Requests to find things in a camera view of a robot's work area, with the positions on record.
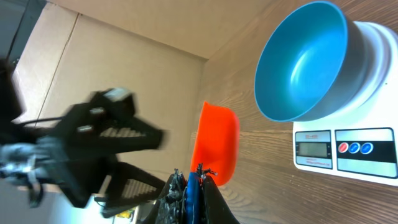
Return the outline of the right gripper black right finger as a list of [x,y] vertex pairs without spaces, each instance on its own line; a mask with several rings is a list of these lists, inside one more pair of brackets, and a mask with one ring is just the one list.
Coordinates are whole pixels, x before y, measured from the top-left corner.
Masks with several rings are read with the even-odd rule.
[[212,175],[216,172],[204,169],[199,163],[197,174],[200,177],[200,223],[204,224],[239,224],[228,207]]

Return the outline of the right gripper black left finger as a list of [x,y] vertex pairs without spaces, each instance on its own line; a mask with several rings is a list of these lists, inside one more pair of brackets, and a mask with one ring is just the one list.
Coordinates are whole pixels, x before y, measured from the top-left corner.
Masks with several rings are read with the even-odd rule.
[[143,224],[183,224],[187,181],[178,169],[170,175]]

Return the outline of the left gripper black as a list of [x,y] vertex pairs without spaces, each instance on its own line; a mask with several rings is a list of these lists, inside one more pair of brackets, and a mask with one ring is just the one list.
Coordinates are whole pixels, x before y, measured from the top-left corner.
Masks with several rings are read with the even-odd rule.
[[[123,88],[97,91],[86,103],[73,105],[51,132],[38,140],[37,166],[49,174],[108,173],[116,154],[158,149],[165,131],[135,117],[134,94]],[[110,218],[156,200],[165,181],[118,162],[104,194],[101,214]]]

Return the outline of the orange measuring scoop blue handle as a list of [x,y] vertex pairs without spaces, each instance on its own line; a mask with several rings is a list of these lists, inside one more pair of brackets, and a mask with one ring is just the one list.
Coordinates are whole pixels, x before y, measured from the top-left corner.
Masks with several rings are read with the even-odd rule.
[[190,174],[185,188],[185,223],[200,223],[199,163],[204,169],[216,172],[215,184],[227,184],[235,171],[238,160],[239,120],[228,108],[203,103],[197,135],[190,164]]

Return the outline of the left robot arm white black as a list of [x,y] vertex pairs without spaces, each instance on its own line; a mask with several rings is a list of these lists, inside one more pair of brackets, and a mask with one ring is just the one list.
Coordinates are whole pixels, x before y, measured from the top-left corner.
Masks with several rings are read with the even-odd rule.
[[136,116],[129,90],[96,91],[55,118],[52,128],[35,120],[17,123],[21,113],[11,68],[1,60],[1,178],[27,188],[30,207],[39,207],[47,184],[76,208],[103,192],[106,218],[159,197],[163,180],[117,158],[158,149],[164,138],[163,130]]

